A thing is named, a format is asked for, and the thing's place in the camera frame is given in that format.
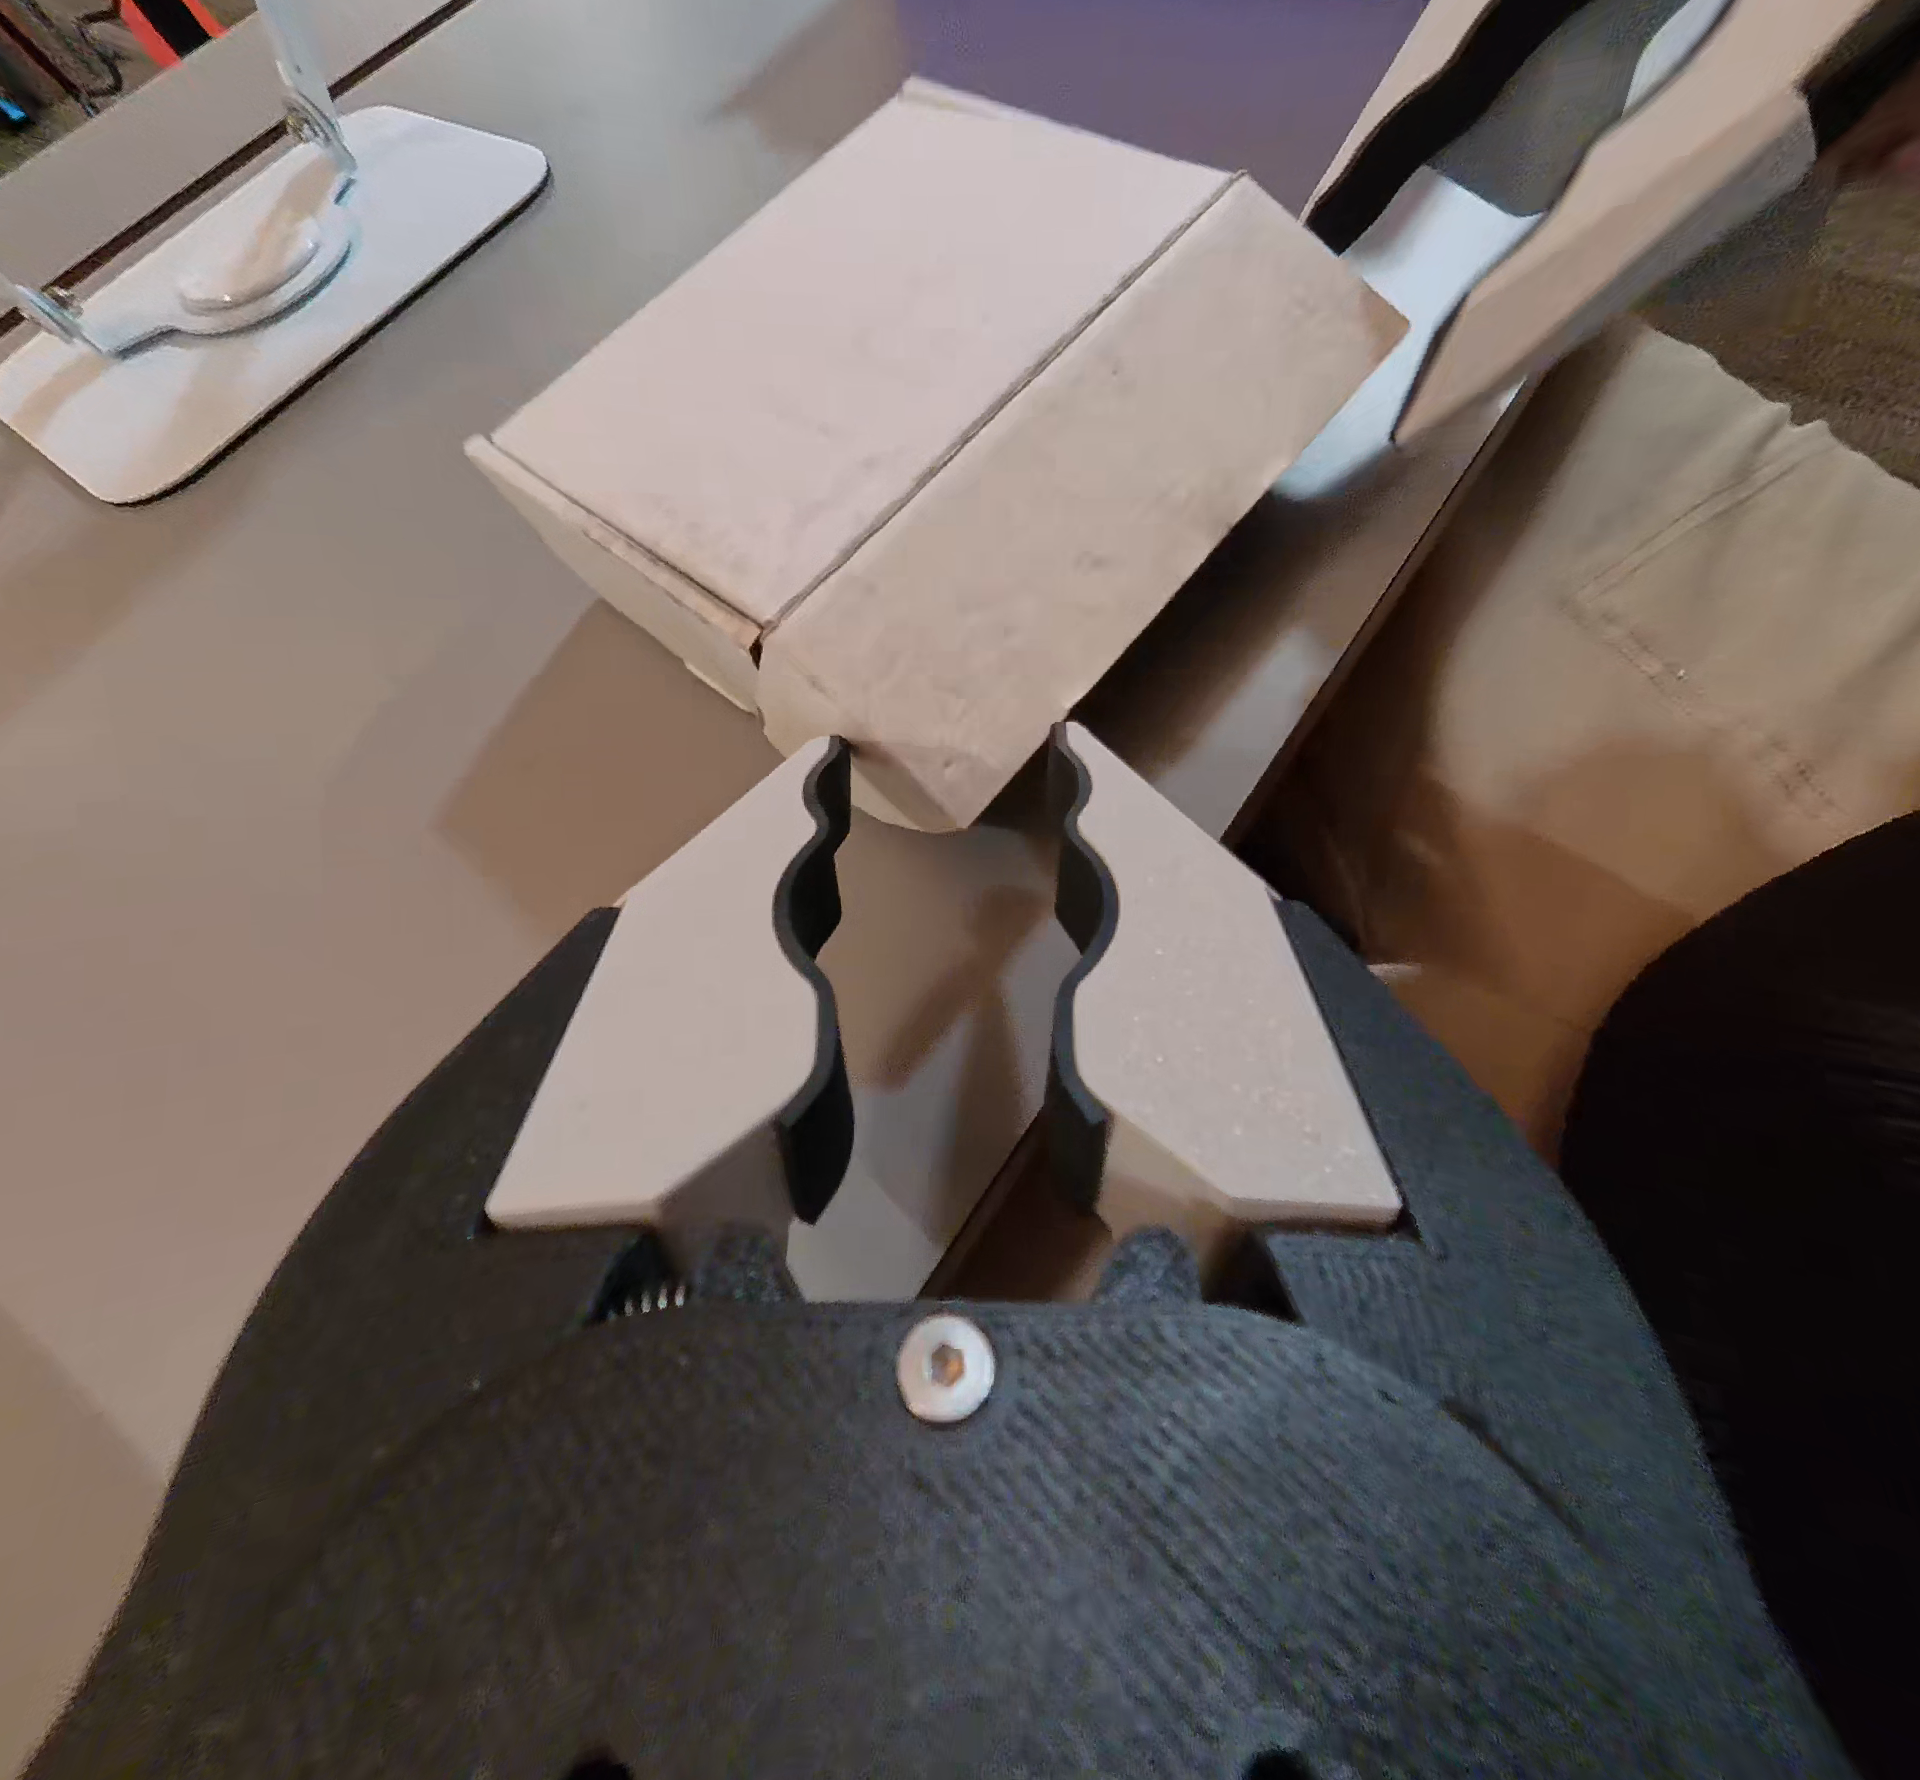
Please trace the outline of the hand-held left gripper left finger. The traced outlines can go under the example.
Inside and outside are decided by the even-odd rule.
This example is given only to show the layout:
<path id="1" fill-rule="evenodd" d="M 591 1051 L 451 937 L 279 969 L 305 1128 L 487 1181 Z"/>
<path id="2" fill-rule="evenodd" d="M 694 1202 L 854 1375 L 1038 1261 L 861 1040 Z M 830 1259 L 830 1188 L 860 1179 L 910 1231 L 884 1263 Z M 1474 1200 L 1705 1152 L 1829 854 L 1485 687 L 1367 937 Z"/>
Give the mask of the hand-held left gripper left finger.
<path id="1" fill-rule="evenodd" d="M 821 950 L 850 752 L 806 740 L 619 899 L 487 1195 L 499 1228 L 788 1228 L 853 1157 Z"/>

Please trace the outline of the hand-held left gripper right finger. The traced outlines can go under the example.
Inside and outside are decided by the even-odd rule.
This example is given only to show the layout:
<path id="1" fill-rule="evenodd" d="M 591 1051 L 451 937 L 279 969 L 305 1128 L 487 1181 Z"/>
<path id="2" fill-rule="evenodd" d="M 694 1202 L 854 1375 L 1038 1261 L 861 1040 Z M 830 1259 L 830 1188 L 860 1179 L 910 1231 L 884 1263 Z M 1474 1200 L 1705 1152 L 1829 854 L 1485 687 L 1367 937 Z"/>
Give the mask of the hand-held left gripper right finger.
<path id="1" fill-rule="evenodd" d="M 1079 721 L 1049 736 L 1047 795 L 1062 1197 L 1110 1236 L 1390 1234 L 1404 1195 L 1276 894 Z"/>

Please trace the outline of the white cardboard mailer box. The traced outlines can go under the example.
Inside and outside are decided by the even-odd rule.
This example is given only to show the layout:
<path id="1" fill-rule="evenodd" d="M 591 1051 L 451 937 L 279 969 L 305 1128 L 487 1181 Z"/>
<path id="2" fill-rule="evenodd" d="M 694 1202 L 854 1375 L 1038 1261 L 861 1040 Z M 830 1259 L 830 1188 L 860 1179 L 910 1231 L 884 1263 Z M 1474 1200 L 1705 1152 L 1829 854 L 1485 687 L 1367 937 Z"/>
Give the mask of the white cardboard mailer box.
<path id="1" fill-rule="evenodd" d="M 1406 331 L 1244 173 L 924 80 L 468 462 L 854 803 L 959 832 Z"/>

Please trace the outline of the grey desk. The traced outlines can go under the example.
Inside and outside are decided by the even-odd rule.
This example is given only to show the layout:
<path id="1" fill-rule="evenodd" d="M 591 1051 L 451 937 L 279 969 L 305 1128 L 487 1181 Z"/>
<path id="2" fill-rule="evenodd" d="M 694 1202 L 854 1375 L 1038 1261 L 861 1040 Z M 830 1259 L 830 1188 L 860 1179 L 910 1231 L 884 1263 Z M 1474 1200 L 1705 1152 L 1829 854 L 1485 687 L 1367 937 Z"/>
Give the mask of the grey desk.
<path id="1" fill-rule="evenodd" d="M 353 1154 L 778 766 L 465 457 L 910 72 L 1305 203 L 1414 0 L 462 0 L 361 81 L 517 224 L 191 488 L 4 449 L 4 1488 L 129 1577 Z"/>

